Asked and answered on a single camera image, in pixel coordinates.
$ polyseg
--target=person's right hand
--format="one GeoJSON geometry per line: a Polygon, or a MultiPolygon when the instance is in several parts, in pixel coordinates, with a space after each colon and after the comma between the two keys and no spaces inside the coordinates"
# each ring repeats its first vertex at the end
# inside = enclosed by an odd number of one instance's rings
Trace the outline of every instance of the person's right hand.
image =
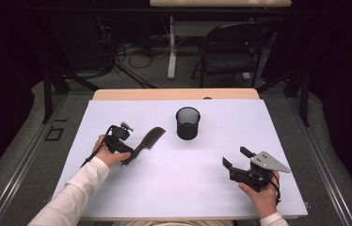
{"type": "MultiPolygon", "coordinates": [[[[97,148],[102,144],[102,141],[104,139],[105,135],[100,135],[99,139],[96,141],[96,144],[94,145],[93,152],[97,150],[97,148]]],[[[100,151],[97,152],[96,157],[100,158],[105,162],[105,164],[111,168],[114,164],[127,159],[130,157],[130,153],[111,153],[108,151],[106,148],[106,145],[100,148],[100,151]]]]}
{"type": "MultiPolygon", "coordinates": [[[[278,185],[280,178],[277,171],[273,171],[275,177],[272,177],[272,182],[278,185]]],[[[266,218],[277,212],[276,208],[276,188],[271,184],[264,187],[261,191],[256,192],[250,186],[244,183],[239,183],[238,186],[249,196],[252,200],[253,207],[259,215],[259,218],[266,218]]]]}

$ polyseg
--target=office chair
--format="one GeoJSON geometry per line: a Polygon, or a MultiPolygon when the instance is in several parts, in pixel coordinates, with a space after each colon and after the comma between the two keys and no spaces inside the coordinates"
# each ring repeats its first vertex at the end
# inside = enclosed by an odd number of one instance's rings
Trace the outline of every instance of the office chair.
{"type": "Polygon", "coordinates": [[[274,28],[263,23],[224,24],[211,30],[199,46],[200,87],[205,74],[253,73],[251,86],[255,84],[263,46],[275,33],[274,28]]]}

